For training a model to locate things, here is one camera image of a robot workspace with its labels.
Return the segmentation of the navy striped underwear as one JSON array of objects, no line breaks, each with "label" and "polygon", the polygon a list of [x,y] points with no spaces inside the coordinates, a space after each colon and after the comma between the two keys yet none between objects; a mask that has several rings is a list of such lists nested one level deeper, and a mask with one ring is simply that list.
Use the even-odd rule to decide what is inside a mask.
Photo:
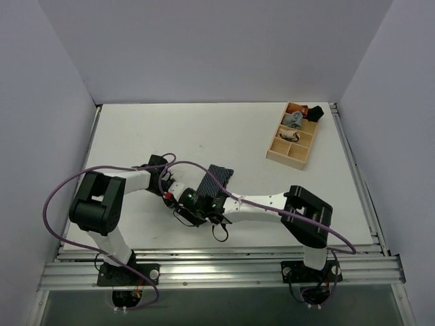
[{"label": "navy striped underwear", "polygon": [[197,192],[202,196],[215,197],[222,192],[220,185],[226,188],[234,171],[215,164],[211,164],[208,171],[201,180]]}]

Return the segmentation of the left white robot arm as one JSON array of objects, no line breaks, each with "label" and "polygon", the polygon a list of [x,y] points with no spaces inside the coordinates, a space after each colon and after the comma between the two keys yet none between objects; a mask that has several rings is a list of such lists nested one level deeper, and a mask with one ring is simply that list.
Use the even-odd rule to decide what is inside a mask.
[{"label": "left white robot arm", "polygon": [[151,155],[148,163],[118,173],[87,172],[69,209],[69,220],[87,233],[105,252],[105,263],[114,266],[112,275],[122,285],[137,276],[135,253],[125,243],[118,223],[124,196],[147,191],[158,197],[173,183],[170,176],[159,178],[168,164],[166,156]]}]

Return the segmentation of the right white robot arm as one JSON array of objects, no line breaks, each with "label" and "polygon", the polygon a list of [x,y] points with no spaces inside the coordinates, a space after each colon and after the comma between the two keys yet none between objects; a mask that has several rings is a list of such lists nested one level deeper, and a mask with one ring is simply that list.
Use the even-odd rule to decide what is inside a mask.
[{"label": "right white robot arm", "polygon": [[333,208],[301,186],[269,196],[218,194],[214,197],[176,182],[164,193],[164,203],[189,225],[210,223],[213,228],[242,221],[282,224],[304,247],[302,272],[309,280],[326,273],[328,233]]}]

